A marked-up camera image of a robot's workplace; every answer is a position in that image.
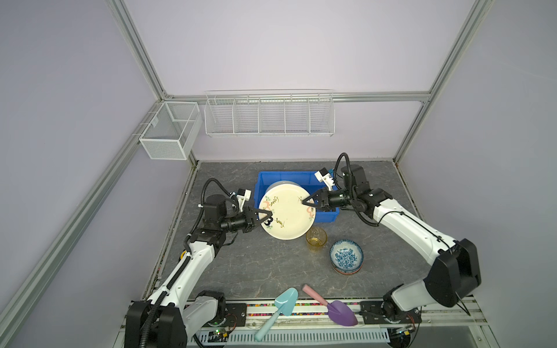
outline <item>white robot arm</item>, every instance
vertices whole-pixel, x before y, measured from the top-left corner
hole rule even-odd
[[[342,157],[346,160],[346,167],[341,169],[344,189],[333,190],[333,183],[339,187],[335,177]],[[423,280],[399,285],[387,292],[381,307],[374,309],[373,315],[397,322],[420,306],[440,303],[453,307],[460,298],[480,285],[480,269],[474,244],[466,239],[457,241],[439,232],[403,208],[384,190],[370,188],[363,168],[350,166],[346,154],[339,156],[333,176],[323,168],[316,173],[316,177],[326,187],[307,197],[302,201],[303,204],[324,211],[353,207],[364,223],[388,227],[432,266]],[[204,192],[210,182],[217,183],[227,196],[212,195],[205,200]],[[188,337],[192,337],[205,323],[219,325],[224,322],[225,300],[222,293],[203,291],[192,305],[185,307],[185,303],[205,268],[221,247],[228,245],[225,244],[227,232],[249,232],[271,218],[269,211],[244,208],[244,201],[250,195],[247,190],[228,192],[215,179],[205,183],[201,211],[184,241],[186,252],[182,259],[147,301],[134,302],[128,310],[125,348],[182,347],[186,345]],[[227,215],[226,202],[230,201],[237,209],[233,216]],[[203,213],[205,218],[198,228]]]
[[[404,209],[384,190],[372,189],[364,169],[359,165],[351,166],[346,153],[339,156],[332,176],[323,168],[315,174],[317,179],[326,181],[332,178],[338,188],[336,176],[343,157],[346,166],[341,169],[340,176],[344,181],[344,189],[323,188],[302,203],[324,211],[353,207],[362,222],[374,227],[380,224],[388,227],[431,265],[428,276],[423,280],[399,285],[385,294],[377,315],[396,321],[406,317],[407,312],[432,303],[453,307],[480,285],[477,249],[472,242],[467,239],[457,241],[439,232]]]

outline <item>white wire shelf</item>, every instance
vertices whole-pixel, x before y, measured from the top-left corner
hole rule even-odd
[[[245,98],[225,92],[209,96],[205,130],[209,136],[310,136],[335,132],[333,93],[287,93]]]
[[[196,102],[165,101],[139,137],[152,159],[187,160],[201,128]]]

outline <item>white plate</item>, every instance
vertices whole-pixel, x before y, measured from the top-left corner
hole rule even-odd
[[[315,220],[315,208],[302,204],[302,200],[309,195],[297,184],[271,186],[259,203],[259,209],[273,213],[273,221],[268,225],[262,224],[263,229],[271,236],[284,240],[304,235]]]

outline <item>toy shovel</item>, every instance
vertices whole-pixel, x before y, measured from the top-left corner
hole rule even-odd
[[[275,307],[277,311],[261,326],[259,331],[255,334],[255,340],[261,342],[263,337],[267,334],[269,329],[273,326],[280,313],[284,315],[291,315],[298,300],[298,290],[291,287],[275,299]]]
[[[302,290],[323,306],[327,306],[329,318],[337,324],[342,326],[354,326],[358,323],[356,315],[344,302],[336,300],[332,303],[328,303],[307,284],[304,285]]]

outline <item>gray marble tabletop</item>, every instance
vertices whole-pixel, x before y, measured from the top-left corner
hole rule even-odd
[[[372,187],[381,187],[413,211],[392,162],[355,162],[366,172]],[[197,214],[201,188],[205,181],[217,178],[225,188],[254,190],[260,171],[308,170],[323,167],[332,169],[333,162],[256,162],[256,163],[201,163],[188,197],[180,226],[170,247],[168,260],[162,272],[165,279],[178,263],[183,251],[182,240],[190,231]],[[220,193],[210,184],[206,197]],[[231,246],[223,247],[197,282],[191,298],[202,290],[224,292],[228,300],[275,298],[289,287],[301,291],[309,284],[324,297],[382,297],[393,287],[423,278],[429,266],[410,245],[384,226],[363,224],[354,212],[341,211],[335,222],[315,224],[323,228],[328,241],[323,250],[310,252],[305,237],[282,241],[258,227],[249,233],[240,233]],[[361,270],[345,276],[333,270],[329,258],[330,246],[339,239],[351,239],[364,252]]]

